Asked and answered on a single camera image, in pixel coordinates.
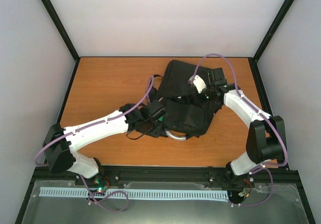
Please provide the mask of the black student backpack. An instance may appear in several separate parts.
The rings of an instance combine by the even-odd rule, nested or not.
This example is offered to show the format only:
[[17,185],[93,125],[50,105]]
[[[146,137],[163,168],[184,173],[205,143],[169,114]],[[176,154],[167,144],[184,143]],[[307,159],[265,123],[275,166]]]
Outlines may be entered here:
[[198,138],[206,133],[214,115],[223,105],[219,106],[213,101],[197,102],[197,89],[189,84],[189,79],[197,74],[208,84],[209,70],[212,69],[179,60],[169,62],[159,87],[153,87],[147,97],[148,102],[159,100],[165,107],[159,137],[167,137],[167,131],[179,132],[185,139]]

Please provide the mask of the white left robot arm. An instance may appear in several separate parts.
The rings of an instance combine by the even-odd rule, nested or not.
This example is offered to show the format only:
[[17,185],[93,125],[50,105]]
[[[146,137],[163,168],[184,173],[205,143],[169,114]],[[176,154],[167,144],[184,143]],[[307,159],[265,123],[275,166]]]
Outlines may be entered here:
[[43,142],[49,171],[53,174],[73,172],[87,178],[93,185],[99,185],[104,180],[99,160],[78,151],[101,139],[131,131],[156,138],[165,113],[165,107],[154,100],[148,105],[126,104],[105,117],[78,126],[63,128],[54,124]]

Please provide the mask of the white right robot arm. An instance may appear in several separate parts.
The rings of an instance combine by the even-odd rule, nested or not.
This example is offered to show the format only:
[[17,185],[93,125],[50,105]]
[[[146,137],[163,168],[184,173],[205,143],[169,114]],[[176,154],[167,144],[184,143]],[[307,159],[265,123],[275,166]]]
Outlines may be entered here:
[[225,181],[237,185],[241,178],[278,158],[285,158],[285,127],[281,117],[264,112],[250,101],[237,84],[228,84],[222,68],[209,70],[209,83],[193,74],[189,83],[206,100],[231,109],[247,126],[245,152],[226,165]]

